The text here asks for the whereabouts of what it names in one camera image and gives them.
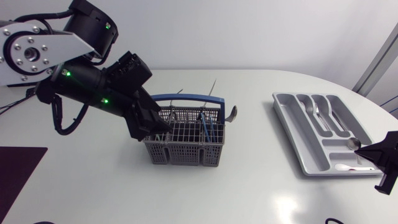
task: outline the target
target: gray plastic tray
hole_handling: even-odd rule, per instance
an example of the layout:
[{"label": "gray plastic tray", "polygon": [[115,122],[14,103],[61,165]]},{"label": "gray plastic tray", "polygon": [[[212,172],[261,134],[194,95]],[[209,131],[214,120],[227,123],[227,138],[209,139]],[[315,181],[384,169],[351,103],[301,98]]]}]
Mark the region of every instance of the gray plastic tray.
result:
[{"label": "gray plastic tray", "polygon": [[[292,143],[305,175],[378,175],[374,164],[348,147],[355,137],[362,146],[371,138],[336,95],[273,93],[274,109]],[[336,164],[374,170],[338,170]]]}]

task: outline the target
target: gray plastic basket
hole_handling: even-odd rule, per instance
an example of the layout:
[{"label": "gray plastic basket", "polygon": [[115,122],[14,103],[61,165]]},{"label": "gray plastic basket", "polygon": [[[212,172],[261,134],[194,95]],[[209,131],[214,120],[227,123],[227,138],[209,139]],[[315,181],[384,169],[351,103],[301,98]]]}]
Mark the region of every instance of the gray plastic basket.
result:
[{"label": "gray plastic basket", "polygon": [[155,101],[195,100],[220,108],[163,106],[159,112],[172,130],[147,136],[143,142],[154,164],[218,166],[224,145],[224,99],[192,94],[154,95]]}]

